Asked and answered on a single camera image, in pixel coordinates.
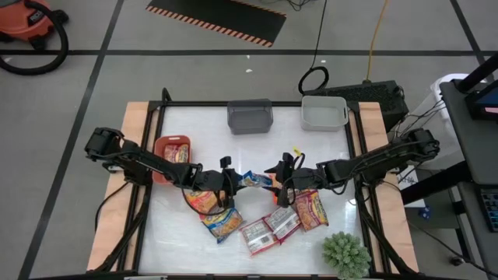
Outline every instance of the gray plastic bin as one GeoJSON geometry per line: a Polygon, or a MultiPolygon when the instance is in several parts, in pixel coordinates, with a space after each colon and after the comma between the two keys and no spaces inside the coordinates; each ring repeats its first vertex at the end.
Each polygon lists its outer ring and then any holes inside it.
{"type": "Polygon", "coordinates": [[[235,100],[227,106],[228,126],[235,135],[266,133],[273,124],[272,101],[235,100]]]}
{"type": "Polygon", "coordinates": [[[301,103],[301,127],[310,131],[337,131],[349,121],[342,97],[305,96],[301,103]]]}

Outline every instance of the snack bag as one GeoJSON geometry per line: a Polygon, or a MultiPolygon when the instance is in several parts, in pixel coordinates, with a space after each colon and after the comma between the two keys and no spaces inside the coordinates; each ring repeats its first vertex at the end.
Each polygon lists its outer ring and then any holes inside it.
{"type": "Polygon", "coordinates": [[[239,185],[246,187],[270,187],[272,186],[272,179],[265,175],[254,174],[249,170],[242,176],[239,185]]]}
{"type": "MultiPolygon", "coordinates": [[[[185,193],[188,202],[201,213],[209,213],[211,209],[217,206],[218,201],[212,191],[192,191],[185,193]]],[[[219,194],[220,199],[224,199],[225,192],[219,194]]]]}
{"type": "Polygon", "coordinates": [[[280,244],[293,234],[301,224],[299,216],[292,207],[278,208],[272,214],[263,217],[263,221],[273,230],[280,244]]]}
{"type": "MultiPolygon", "coordinates": [[[[219,209],[213,210],[213,213],[216,212],[219,212],[219,209]]],[[[201,220],[209,232],[216,237],[218,244],[222,243],[243,222],[242,216],[235,208],[230,208],[219,215],[201,215],[201,220]]]]}
{"type": "Polygon", "coordinates": [[[172,163],[188,162],[188,144],[164,146],[164,159],[172,163]]]}
{"type": "Polygon", "coordinates": [[[314,229],[319,225],[327,225],[327,213],[321,204],[318,191],[308,191],[296,198],[296,211],[304,230],[314,229]]]}
{"type": "Polygon", "coordinates": [[[249,248],[249,251],[251,252],[251,256],[261,253],[278,243],[277,238],[273,235],[272,230],[263,219],[256,220],[256,222],[239,230],[242,232],[242,236],[247,244],[247,248],[249,248]]]}

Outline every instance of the blue snack packet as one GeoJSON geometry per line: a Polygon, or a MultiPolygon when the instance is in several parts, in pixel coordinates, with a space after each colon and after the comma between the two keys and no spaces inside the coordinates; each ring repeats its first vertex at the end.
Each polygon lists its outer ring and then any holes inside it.
{"type": "Polygon", "coordinates": [[[272,178],[252,173],[252,171],[249,170],[242,175],[239,185],[245,187],[271,187],[272,178]]]}

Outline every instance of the yellow cable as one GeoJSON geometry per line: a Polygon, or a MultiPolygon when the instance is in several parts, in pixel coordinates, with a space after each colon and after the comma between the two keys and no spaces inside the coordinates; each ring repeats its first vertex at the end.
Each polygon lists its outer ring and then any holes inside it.
{"type": "Polygon", "coordinates": [[[384,0],[384,6],[382,7],[381,16],[379,16],[379,21],[377,22],[377,26],[375,26],[375,32],[373,32],[372,42],[370,42],[370,51],[368,52],[368,68],[366,70],[366,80],[369,81],[370,77],[370,64],[372,61],[372,52],[374,51],[374,43],[375,37],[377,36],[377,31],[379,30],[379,26],[381,25],[382,18],[384,17],[384,11],[388,6],[389,0],[384,0]]]}

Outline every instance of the wooden board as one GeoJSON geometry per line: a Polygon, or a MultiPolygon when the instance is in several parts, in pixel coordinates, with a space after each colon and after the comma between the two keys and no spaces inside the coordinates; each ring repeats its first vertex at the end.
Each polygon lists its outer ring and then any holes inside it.
{"type": "MultiPolygon", "coordinates": [[[[360,103],[359,112],[365,133],[366,149],[371,151],[387,145],[388,137],[379,103],[360,103]]],[[[384,180],[396,186],[398,185],[398,180],[394,174],[388,174],[384,180]]],[[[384,235],[405,263],[414,271],[418,271],[419,267],[401,193],[389,184],[379,185],[376,192],[384,235]]],[[[397,272],[392,263],[391,270],[393,273],[397,272]]]]}
{"type": "MultiPolygon", "coordinates": [[[[124,115],[121,131],[126,135],[126,138],[140,143],[142,133],[146,121],[147,102],[132,102],[128,103],[126,113],[124,115]]],[[[363,130],[366,137],[366,146],[368,150],[375,149],[388,143],[386,132],[384,129],[384,121],[382,119],[381,109],[378,103],[361,103],[359,105],[363,130]]],[[[354,133],[356,126],[354,125],[354,116],[351,121],[353,129],[353,141],[359,151],[359,141],[357,133],[354,133]]],[[[151,129],[149,139],[153,139],[155,127],[151,129]]],[[[152,140],[148,143],[148,148],[152,147],[152,140]]],[[[388,175],[385,179],[388,182],[397,184],[395,176],[388,175]]],[[[123,184],[122,173],[111,174],[107,184],[106,196],[116,190],[123,184]]],[[[128,212],[128,204],[132,188],[127,187],[122,192],[110,199],[103,207],[99,227],[93,241],[92,252],[90,255],[88,269],[98,267],[107,255],[114,249],[114,246],[122,236],[125,218],[128,212]]],[[[377,199],[381,212],[384,234],[396,249],[398,254],[405,260],[406,264],[413,270],[418,271],[415,252],[413,250],[412,238],[410,236],[408,223],[406,222],[405,208],[402,203],[401,195],[392,186],[383,184],[377,187],[377,199]]],[[[125,268],[131,268],[132,255],[135,248],[135,240],[133,238],[128,249],[128,257],[125,268]]],[[[375,259],[380,260],[378,249],[373,252],[375,259]]],[[[378,271],[381,271],[382,266],[376,264],[378,271]]]]}
{"type": "MultiPolygon", "coordinates": [[[[142,140],[148,105],[148,102],[128,103],[121,126],[121,131],[126,139],[137,143],[142,140]]],[[[111,174],[105,197],[117,190],[123,183],[122,172],[111,174]]],[[[129,184],[102,207],[87,270],[95,269],[101,265],[123,235],[131,194],[132,186],[129,184]]]]}

